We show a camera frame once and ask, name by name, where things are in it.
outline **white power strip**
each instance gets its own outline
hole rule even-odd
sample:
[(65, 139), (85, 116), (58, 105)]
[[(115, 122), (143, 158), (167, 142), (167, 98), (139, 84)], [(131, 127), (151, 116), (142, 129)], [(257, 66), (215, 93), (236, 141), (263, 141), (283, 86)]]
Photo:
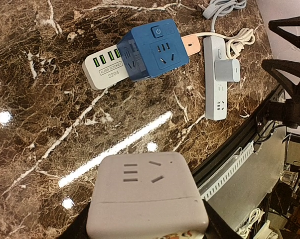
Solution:
[(226, 59), (225, 41), (218, 36), (203, 39), (205, 63), (205, 117), (224, 120), (227, 115), (227, 82), (240, 81), (240, 62)]
[(129, 77), (117, 45), (87, 56), (82, 68), (94, 90), (105, 89)]

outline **white wall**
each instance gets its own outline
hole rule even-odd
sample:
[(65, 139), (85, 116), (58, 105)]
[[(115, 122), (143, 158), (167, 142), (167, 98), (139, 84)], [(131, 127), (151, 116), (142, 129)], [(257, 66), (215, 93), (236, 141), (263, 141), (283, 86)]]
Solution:
[[(300, 16), (300, 0), (257, 0), (269, 37), (274, 59), (300, 62), (300, 50), (268, 29), (270, 20)], [(285, 30), (300, 35), (300, 27), (288, 27)], [(295, 84), (300, 79), (286, 74)], [(298, 129), (288, 128), (288, 132), (300, 134)]]

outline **white cable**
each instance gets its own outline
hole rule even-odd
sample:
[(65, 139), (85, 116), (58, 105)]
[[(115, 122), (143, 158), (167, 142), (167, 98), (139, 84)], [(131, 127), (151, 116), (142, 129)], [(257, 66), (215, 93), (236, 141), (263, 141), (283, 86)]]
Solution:
[(204, 10), (203, 16), (206, 19), (212, 18), (211, 32), (215, 32), (215, 21), (218, 16), (225, 16), (234, 9), (243, 9), (247, 5), (247, 0), (211, 0), (209, 6)]
[(197, 37), (214, 35), (228, 40), (225, 43), (227, 59), (237, 58), (244, 49), (244, 45), (252, 45), (255, 42), (254, 29), (252, 28), (242, 28), (236, 36), (225, 36), (215, 32), (200, 32), (195, 35)]
[(257, 221), (260, 222), (263, 214), (264, 212), (261, 209), (259, 208), (254, 209), (250, 213), (249, 219), (247, 220), (246, 224), (241, 228), (239, 228), (237, 234), (240, 235), (243, 239), (248, 238), (253, 224)]

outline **wall charger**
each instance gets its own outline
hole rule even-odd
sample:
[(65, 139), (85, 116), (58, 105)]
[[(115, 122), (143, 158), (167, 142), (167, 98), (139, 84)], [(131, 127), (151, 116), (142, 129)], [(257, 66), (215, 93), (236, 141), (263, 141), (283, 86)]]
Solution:
[(240, 62), (226, 59), (225, 41), (218, 36), (203, 39), (205, 64), (205, 117), (224, 120), (227, 115), (227, 82), (240, 81)]
[(173, 19), (133, 27), (117, 46), (133, 81), (157, 77), (189, 62)]
[[(188, 56), (201, 50), (200, 41), (195, 34), (182, 37), (182, 42)], [(105, 89), (129, 77), (117, 45), (87, 56), (82, 68), (94, 90)]]
[(207, 226), (205, 206), (181, 154), (120, 154), (101, 162), (88, 212), (90, 239), (204, 234)]

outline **gray cable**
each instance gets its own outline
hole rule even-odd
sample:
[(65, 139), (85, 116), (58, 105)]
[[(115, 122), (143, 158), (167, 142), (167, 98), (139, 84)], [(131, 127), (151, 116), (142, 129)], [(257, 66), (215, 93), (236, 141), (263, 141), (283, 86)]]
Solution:
[(218, 16), (225, 16), (234, 9), (243, 9), (247, 0), (211, 0), (209, 6), (204, 10), (203, 16), (206, 19), (212, 18), (211, 32), (215, 32), (215, 21)]

